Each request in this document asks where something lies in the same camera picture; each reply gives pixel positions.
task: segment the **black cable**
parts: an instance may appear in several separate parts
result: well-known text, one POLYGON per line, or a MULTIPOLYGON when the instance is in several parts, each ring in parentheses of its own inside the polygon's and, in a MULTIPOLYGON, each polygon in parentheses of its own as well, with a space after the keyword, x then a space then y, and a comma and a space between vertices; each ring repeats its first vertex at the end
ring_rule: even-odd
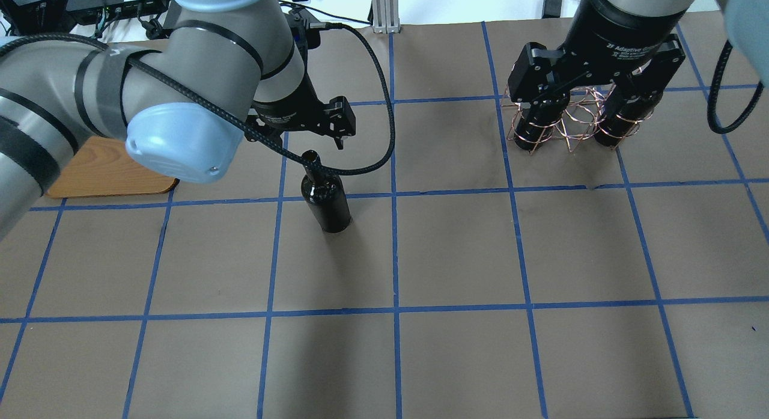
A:
MULTIPOLYGON (((261 142, 262 144, 266 145, 267 148, 269 148, 270 150, 276 151, 281 156, 285 156, 286 158, 291 159, 292 161, 297 162, 298 164, 302 164, 303 166, 308 167, 311 170, 317 170, 317 171, 321 171, 329 174, 336 174, 339 176, 359 176, 362 174, 370 173, 382 167, 384 164, 387 163, 387 161, 389 161, 393 151, 395 151, 395 113, 393 113, 392 99, 390 99, 390 95, 388 94, 385 73, 382 71, 382 67, 379 64, 379 59, 377 58, 377 55, 374 53, 374 50, 371 48, 371 45, 368 44, 368 41, 366 41, 366 38, 363 37, 361 33, 357 32, 355 28, 352 28, 349 25, 340 24, 340 23, 329 23, 327 24, 327 27, 334 28, 334 29, 339 28, 339 29, 347 30, 353 33, 355 37, 357 37, 363 43, 363 46, 365 46, 366 51, 368 51, 368 54, 371 56, 371 59, 374 62, 374 67, 376 67, 377 69, 377 74, 379 75, 379 81, 381 82, 381 85, 382 85, 382 92, 384 93, 384 101, 387 104, 388 118, 390 120, 390 143, 389 143, 387 152, 384 154, 384 156, 382 156, 382 158, 379 159, 379 161, 367 167, 356 168, 353 170, 343 170, 343 169, 338 169, 333 167, 327 167, 321 164, 315 164, 315 162, 306 161, 306 159, 302 158, 300 155, 293 153, 293 151, 286 150, 278 143, 273 142, 271 139, 267 139, 266 136, 260 134, 259 132, 254 131, 252 127, 248 126, 248 124, 244 123, 244 121, 239 120, 238 117, 235 117, 234 115, 229 113, 227 110, 222 109, 219 106, 216 106, 214 103, 208 101, 208 99, 204 98, 203 96, 200 96, 198 93, 191 90, 186 85, 181 84, 181 82, 178 82, 175 79, 171 78, 170 76, 166 75, 165 73, 155 69, 152 66, 149 66, 148 64, 139 60, 138 58, 129 58, 128 63, 132 67, 137 68, 142 72, 145 72, 147 75, 151 76, 152 78, 157 79, 157 81, 160 81, 165 85, 167 85, 168 87, 173 88, 173 90, 175 90, 176 92, 181 93, 181 95, 184 95, 191 101, 208 109, 209 111, 218 115, 220 118, 223 118, 223 120, 227 121, 231 125, 237 127, 238 129, 241 129, 241 131, 246 136, 257 140, 258 142, 261 142)), ((101 43, 100 41, 95 40, 93 38, 87 38, 80 35, 63 34, 63 33, 28 35, 22 38, 17 38, 16 40, 5 44, 5 46, 0 46, 0 58, 4 57, 5 55, 8 55, 8 53, 17 49, 17 47, 24 46, 25 44, 31 44, 31 43, 36 43, 37 41, 49 41, 49 40, 73 41, 74 43, 88 44, 89 46, 96 47, 96 49, 101 51, 104 51, 108 47, 107 44, 105 43, 101 43)))
POLYGON ((110 22, 110 20, 107 19, 107 14, 104 13, 101 20, 96 22, 96 25, 94 25, 94 34, 91 36, 91 38, 102 38, 104 35, 104 30, 107 28, 108 22, 110 22))
POLYGON ((2 24, 2 29, 5 32, 5 35, 11 34, 13 31, 13 22, 8 21, 8 27, 5 26, 5 19, 0 17, 0 24, 2 24))
POLYGON ((8 28, 5 27, 5 23, 3 23, 3 28, 5 28, 5 35, 8 36, 11 34, 14 30, 14 20, 11 16, 11 10, 5 7, 5 3, 0 1, 0 13, 5 15, 5 18, 8 19, 8 24, 11 25, 8 28))
POLYGON ((104 34, 104 30, 107 28, 107 14, 109 13, 107 9, 107 0, 102 0, 102 19, 104 20, 104 26, 99 28, 99 24, 101 24, 101 21, 97 20, 96 25, 94 25, 94 34, 91 36, 92 38, 102 38, 102 34, 104 34))
POLYGON ((46 24, 46 9, 47 9, 46 3, 41 3, 38 6, 38 26, 40 28, 43 28, 44 25, 46 24))
POLYGON ((115 15, 112 16, 112 18, 108 19, 108 21, 106 21, 101 28, 96 27, 96 30, 94 31, 94 38, 102 38, 102 36, 104 36, 104 33, 107 31, 107 28, 109 28, 110 25, 112 25, 118 19, 120 19, 120 14, 121 14, 121 9, 120 8, 115 9, 115 15))
POLYGON ((139 2, 139 5, 136 6, 136 18, 139 20, 139 22, 142 22, 142 26, 144 26, 146 22, 149 22, 149 21, 145 21, 144 19, 142 19, 142 9, 143 8, 144 8, 144 3, 143 2, 139 2))
POLYGON ((731 55, 731 43, 727 40, 723 44, 722 52, 719 56, 719 61, 716 63, 716 70, 713 72, 713 82, 711 83, 711 94, 708 96, 708 125, 711 126, 711 130, 719 135, 723 135, 738 128, 743 121, 745 121, 750 113, 758 103, 758 99, 761 98, 761 93, 764 92, 764 85, 761 81, 758 82, 756 91, 753 92, 753 97, 750 98, 745 110, 740 116, 734 120, 731 125, 721 127, 719 125, 719 119, 716 117, 716 104, 719 101, 720 83, 722 83, 723 72, 726 70, 726 63, 729 61, 729 55, 731 55))
POLYGON ((282 6, 288 6, 288 7, 292 7, 292 8, 305 8, 305 9, 308 9, 308 10, 316 11, 317 13, 325 14, 325 16, 329 16, 330 18, 334 18, 334 19, 344 19, 344 21, 357 22, 358 24, 371 25, 371 22, 368 22, 368 21, 362 21, 360 19, 348 18, 347 16, 337 16, 337 14, 330 14, 330 13, 327 13, 326 11, 322 11, 319 8, 310 7, 308 5, 303 5, 303 4, 296 3, 296 2, 287 2, 287 1, 284 1, 284 0, 278 0, 278 2, 281 3, 282 6))

